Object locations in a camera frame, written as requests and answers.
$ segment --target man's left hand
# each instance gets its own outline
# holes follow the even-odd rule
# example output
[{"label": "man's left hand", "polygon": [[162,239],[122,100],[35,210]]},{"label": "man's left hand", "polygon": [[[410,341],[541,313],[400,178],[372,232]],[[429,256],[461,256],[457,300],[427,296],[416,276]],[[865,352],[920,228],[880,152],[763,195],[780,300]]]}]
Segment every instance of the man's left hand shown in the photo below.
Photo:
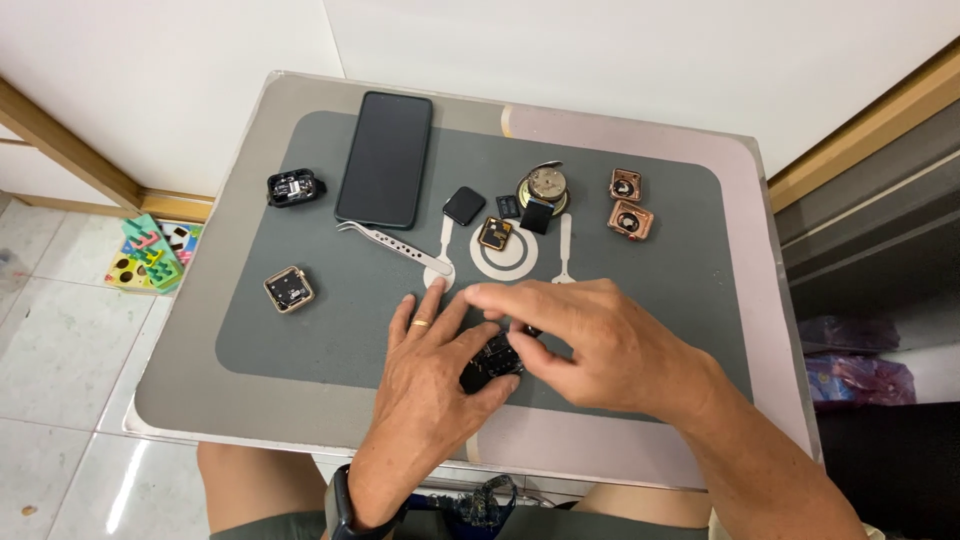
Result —
[{"label": "man's left hand", "polygon": [[499,327],[483,323],[458,336],[469,306],[459,292],[437,316],[444,286],[443,278],[437,278],[413,317],[430,326],[410,324],[416,304],[412,294],[400,302],[390,323],[370,430],[348,473],[356,528],[389,521],[420,482],[480,430],[519,384],[519,376],[507,375],[476,394],[464,393],[461,372]]}]

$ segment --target phone screen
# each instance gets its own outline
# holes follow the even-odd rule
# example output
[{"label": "phone screen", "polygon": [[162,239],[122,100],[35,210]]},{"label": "phone screen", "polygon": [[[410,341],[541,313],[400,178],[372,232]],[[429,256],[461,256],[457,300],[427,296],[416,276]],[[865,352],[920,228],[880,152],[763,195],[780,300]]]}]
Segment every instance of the phone screen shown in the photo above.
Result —
[{"label": "phone screen", "polygon": [[425,98],[364,95],[337,196],[337,219],[413,227],[432,113],[433,103]]}]

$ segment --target tweezers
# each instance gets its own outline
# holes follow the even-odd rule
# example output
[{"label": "tweezers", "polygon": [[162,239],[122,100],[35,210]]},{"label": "tweezers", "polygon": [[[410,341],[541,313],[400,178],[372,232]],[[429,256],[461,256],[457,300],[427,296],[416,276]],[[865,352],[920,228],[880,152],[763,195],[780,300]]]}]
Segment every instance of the tweezers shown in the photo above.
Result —
[{"label": "tweezers", "polygon": [[419,262],[423,266],[440,272],[444,276],[449,276],[453,273],[453,267],[449,264],[439,260],[437,258],[432,258],[426,253],[420,251],[419,249],[411,246],[410,244],[404,243],[396,238],[390,236],[389,234],[381,233],[380,231],[375,231],[373,229],[368,229],[363,225],[355,221],[345,221],[337,225],[337,231],[346,231],[348,229],[353,229],[358,231],[360,234],[365,236],[369,241],[379,244],[392,252],[397,252],[403,255],[406,258],[411,258],[416,262]]}]

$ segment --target black smartwatch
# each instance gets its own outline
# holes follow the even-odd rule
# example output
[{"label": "black smartwatch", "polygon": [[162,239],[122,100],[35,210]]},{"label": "black smartwatch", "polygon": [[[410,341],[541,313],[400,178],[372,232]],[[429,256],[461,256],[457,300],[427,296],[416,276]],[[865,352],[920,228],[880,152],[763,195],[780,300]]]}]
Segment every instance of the black smartwatch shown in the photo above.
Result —
[{"label": "black smartwatch", "polygon": [[350,502],[350,491],[347,488],[347,471],[350,464],[337,469],[333,473],[330,485],[326,487],[324,495],[324,510],[326,511],[326,534],[330,540],[381,540],[396,524],[403,521],[407,515],[407,502],[396,512],[387,523],[370,530],[354,530],[353,503]]}]

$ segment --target table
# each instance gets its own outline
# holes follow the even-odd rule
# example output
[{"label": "table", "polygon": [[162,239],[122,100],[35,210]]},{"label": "table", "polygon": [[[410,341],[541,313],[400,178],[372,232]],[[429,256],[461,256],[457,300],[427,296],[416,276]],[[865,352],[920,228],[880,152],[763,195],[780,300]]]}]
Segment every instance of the table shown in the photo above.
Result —
[{"label": "table", "polygon": [[[328,454],[349,455],[359,445],[386,321],[399,298],[421,291],[426,280],[414,262],[359,234],[334,232],[335,193],[368,90],[425,95],[434,103],[417,226],[396,236],[431,254],[443,245],[456,269],[455,289],[560,273],[560,220],[545,236],[515,235],[509,260],[497,259],[471,251],[478,223],[453,227],[440,206],[466,184],[495,215],[493,197],[510,193],[526,170],[563,160],[572,194],[570,275],[613,278],[668,328],[717,357],[761,411],[819,457],[752,139],[285,72],[264,86],[137,387],[127,429]],[[331,193],[301,207],[267,207],[266,178],[302,167]],[[606,228],[612,201],[605,188],[614,167],[644,175],[640,204],[657,217],[642,243]],[[291,264],[307,271],[319,293],[281,315],[262,282]],[[548,345],[564,350],[557,341]],[[574,407],[529,376],[447,464],[704,488],[670,426]]]}]

